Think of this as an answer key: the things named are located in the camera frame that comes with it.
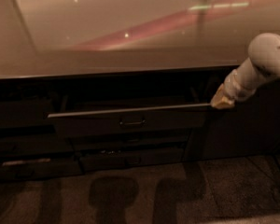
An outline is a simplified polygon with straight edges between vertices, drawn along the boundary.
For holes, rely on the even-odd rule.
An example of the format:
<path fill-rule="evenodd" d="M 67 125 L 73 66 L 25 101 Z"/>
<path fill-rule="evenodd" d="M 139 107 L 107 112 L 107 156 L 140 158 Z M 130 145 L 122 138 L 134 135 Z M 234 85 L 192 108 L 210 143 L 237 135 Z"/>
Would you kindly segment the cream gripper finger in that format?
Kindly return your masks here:
<path fill-rule="evenodd" d="M 224 94 L 223 84 L 218 87 L 217 92 L 211 99 L 210 105 L 215 109 L 229 109 L 234 107 L 234 101 Z"/>

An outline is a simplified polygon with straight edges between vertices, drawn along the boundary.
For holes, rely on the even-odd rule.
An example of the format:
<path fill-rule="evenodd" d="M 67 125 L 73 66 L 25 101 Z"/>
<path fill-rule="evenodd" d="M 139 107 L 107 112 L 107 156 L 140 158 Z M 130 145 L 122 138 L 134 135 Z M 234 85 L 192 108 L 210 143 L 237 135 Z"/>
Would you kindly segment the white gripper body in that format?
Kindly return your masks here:
<path fill-rule="evenodd" d="M 245 88 L 237 80 L 238 72 L 232 70 L 225 78 L 223 83 L 223 93 L 226 97 L 234 102 L 244 102 L 253 96 L 256 90 Z"/>

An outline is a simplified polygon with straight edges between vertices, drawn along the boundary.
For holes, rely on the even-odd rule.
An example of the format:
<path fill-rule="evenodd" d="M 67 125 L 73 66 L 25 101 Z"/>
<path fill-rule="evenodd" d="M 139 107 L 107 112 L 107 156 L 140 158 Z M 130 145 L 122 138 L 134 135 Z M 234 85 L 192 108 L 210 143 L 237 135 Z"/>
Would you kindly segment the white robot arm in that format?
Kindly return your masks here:
<path fill-rule="evenodd" d="M 217 89 L 210 104 L 215 109 L 233 108 L 264 84 L 280 79 L 280 35 L 256 36 L 248 46 L 247 59 L 233 69 Z"/>

